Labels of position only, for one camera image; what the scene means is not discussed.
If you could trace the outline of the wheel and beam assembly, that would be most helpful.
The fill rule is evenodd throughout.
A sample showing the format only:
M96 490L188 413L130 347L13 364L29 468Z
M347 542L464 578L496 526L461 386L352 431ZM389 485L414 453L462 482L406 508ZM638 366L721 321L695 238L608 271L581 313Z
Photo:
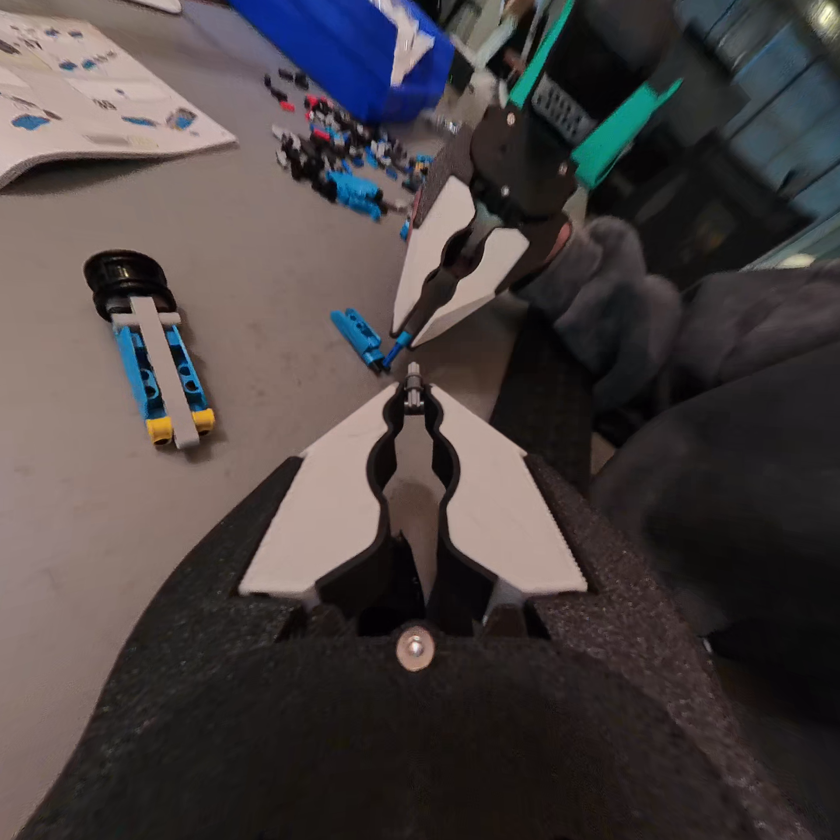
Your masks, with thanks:
M111 328L133 399L155 447L194 448L215 414L181 334L181 314L161 265L129 249L91 256L83 276Z

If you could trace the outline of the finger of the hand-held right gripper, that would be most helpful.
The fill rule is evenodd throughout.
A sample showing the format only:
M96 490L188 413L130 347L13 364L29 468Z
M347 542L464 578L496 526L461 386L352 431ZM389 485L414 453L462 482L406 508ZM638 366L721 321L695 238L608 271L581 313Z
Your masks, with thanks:
M433 340L487 305L501 282L529 247L526 237L514 228L497 227L483 242L477 266L458 278L452 269L440 269L424 284L415 315L417 328L411 328L412 349Z
M391 335L398 335L418 303L426 278L442 263L449 241L467 230L476 216L469 186L451 175L425 216L416 210L397 284Z

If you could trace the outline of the blue bin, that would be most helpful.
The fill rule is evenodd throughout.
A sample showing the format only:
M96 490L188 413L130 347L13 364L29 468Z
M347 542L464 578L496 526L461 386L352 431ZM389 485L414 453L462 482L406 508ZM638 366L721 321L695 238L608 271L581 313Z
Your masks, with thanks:
M367 1L232 1L231 7L331 98L366 123L410 123L445 92L455 45L414 2L405 2L430 50L391 83L397 28Z

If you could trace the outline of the grey desk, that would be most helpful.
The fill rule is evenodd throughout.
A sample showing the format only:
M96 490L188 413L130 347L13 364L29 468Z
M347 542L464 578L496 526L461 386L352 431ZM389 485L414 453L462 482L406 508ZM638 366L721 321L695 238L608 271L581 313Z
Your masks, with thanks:
M238 146L33 171L2 192L2 838L68 761L133 625L183 556L288 455L371 396L329 320L391 319L399 220L284 176L264 74L289 63L235 11L2 2L97 26ZM105 249L164 268L216 414L155 448L81 268Z

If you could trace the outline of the person's dark clothing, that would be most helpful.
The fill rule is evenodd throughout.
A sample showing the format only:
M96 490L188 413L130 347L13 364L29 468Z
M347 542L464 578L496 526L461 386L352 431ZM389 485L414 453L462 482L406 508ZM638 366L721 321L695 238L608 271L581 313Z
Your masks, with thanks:
M817 838L838 838L838 281L833 259L698 282L655 414L592 491Z

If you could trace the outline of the clear plastic parts bags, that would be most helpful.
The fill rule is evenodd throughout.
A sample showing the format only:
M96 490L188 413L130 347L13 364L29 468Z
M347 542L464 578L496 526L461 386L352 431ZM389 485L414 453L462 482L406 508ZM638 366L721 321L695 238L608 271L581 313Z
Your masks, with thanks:
M395 28L391 88L398 88L434 47L435 36L422 29L421 15L409 2L378 1L375 5Z

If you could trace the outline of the person's right forearm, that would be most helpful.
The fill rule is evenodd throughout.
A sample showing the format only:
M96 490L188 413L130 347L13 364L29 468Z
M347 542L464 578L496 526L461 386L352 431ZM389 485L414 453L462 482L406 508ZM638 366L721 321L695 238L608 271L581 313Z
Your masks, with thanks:
M650 274L628 222L595 217L516 290L592 378L596 415L625 407L665 368L682 316L673 283Z

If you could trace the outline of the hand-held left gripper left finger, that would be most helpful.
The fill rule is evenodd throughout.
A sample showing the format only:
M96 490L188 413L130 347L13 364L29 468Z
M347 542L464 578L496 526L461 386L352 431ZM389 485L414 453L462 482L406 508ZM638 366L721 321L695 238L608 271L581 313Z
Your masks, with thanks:
M396 384L363 404L301 453L301 464L238 586L241 595L318 599L317 583L367 550L381 504L366 467L386 434Z

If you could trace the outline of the blue panel brick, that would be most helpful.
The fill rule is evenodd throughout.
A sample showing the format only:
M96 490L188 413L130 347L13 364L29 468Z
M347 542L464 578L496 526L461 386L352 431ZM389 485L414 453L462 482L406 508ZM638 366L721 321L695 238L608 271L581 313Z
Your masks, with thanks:
M382 338L357 310L332 310L330 319L368 369L377 374L390 370L382 352Z

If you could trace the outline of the instruction manual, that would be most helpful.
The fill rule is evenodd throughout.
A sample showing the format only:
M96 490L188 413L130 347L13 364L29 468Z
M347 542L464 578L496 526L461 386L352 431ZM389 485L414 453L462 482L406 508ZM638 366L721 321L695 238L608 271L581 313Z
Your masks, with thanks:
M2 11L2 188L41 165L167 160L237 143L89 22Z

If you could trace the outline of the pile of toy bricks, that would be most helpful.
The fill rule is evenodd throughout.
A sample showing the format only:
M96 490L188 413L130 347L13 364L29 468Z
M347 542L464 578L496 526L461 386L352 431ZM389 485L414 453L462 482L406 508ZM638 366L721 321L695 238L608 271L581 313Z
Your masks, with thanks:
M378 222L388 214L403 214L401 237L407 238L409 204L388 198L378 182L365 177L365 167L383 173L406 193L414 196L425 185L433 154L411 153L394 133L379 123L354 117L326 96L309 90L301 70L279 67L267 72L264 86L283 112L294 113L295 103L279 81L291 83L305 93L301 104L308 132L271 128L276 141L276 162L299 183L331 204L349 208Z

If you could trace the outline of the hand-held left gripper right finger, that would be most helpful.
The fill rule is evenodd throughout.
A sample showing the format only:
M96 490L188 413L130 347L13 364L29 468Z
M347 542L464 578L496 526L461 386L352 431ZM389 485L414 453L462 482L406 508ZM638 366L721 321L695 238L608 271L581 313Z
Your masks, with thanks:
M500 605L587 592L525 450L438 385L426 389L425 424L444 490L428 602L433 619L487 622Z

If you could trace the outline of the black studded mat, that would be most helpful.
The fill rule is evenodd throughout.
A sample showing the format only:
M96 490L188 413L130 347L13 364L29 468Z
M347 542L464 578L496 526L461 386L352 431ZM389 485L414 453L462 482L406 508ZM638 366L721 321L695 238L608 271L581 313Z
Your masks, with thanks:
M592 377L535 307L526 310L490 425L541 457L581 495L592 463Z

